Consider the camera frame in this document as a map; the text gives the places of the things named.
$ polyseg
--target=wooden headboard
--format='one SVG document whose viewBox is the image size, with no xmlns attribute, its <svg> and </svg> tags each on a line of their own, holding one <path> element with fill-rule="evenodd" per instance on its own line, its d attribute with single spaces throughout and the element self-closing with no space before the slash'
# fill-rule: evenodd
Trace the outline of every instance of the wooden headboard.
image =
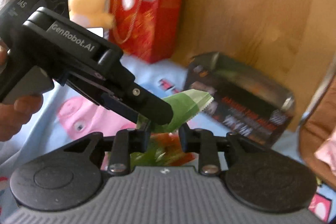
<svg viewBox="0 0 336 224">
<path fill-rule="evenodd" d="M 184 0 L 172 59 L 221 51 L 291 89 L 295 130 L 336 49 L 336 0 Z"/>
</svg>

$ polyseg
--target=brown padded surface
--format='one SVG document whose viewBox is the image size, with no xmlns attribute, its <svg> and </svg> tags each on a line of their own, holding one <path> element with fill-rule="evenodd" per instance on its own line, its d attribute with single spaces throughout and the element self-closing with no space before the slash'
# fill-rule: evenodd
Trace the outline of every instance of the brown padded surface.
<svg viewBox="0 0 336 224">
<path fill-rule="evenodd" d="M 314 153 L 331 135 L 336 127 L 336 78 L 317 106 L 316 110 L 303 125 L 299 135 L 299 149 L 302 159 L 330 187 L 336 190 L 336 176 L 329 165 L 318 160 Z"/>
</svg>

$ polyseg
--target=yellow plush toy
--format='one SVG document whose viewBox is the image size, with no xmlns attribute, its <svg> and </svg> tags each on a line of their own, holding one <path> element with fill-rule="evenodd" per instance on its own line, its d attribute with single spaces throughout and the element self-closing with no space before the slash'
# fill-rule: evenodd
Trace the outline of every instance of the yellow plush toy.
<svg viewBox="0 0 336 224">
<path fill-rule="evenodd" d="M 105 0 L 69 0 L 70 20 L 84 28 L 111 29 L 114 16 L 104 12 Z"/>
</svg>

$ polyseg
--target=black box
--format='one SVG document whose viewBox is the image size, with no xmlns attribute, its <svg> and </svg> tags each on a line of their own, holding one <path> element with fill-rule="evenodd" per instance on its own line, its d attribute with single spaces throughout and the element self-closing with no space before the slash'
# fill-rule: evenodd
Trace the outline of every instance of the black box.
<svg viewBox="0 0 336 224">
<path fill-rule="evenodd" d="M 188 89 L 209 92 L 214 101 L 204 112 L 265 146 L 279 139 L 294 115 L 291 91 L 219 52 L 192 60 L 184 85 Z"/>
</svg>

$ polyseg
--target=round black disc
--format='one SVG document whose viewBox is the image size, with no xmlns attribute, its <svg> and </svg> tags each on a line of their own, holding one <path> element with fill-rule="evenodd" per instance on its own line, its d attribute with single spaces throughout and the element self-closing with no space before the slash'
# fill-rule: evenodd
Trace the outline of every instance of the round black disc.
<svg viewBox="0 0 336 224">
<path fill-rule="evenodd" d="M 307 208 L 316 178 L 305 166 L 275 153 L 250 153 L 225 174 L 226 185 L 240 202 L 269 213 Z"/>
<path fill-rule="evenodd" d="M 62 152 L 45 155 L 16 169 L 11 191 L 25 207 L 62 211 L 84 203 L 100 188 L 101 173 L 87 157 Z"/>
</svg>

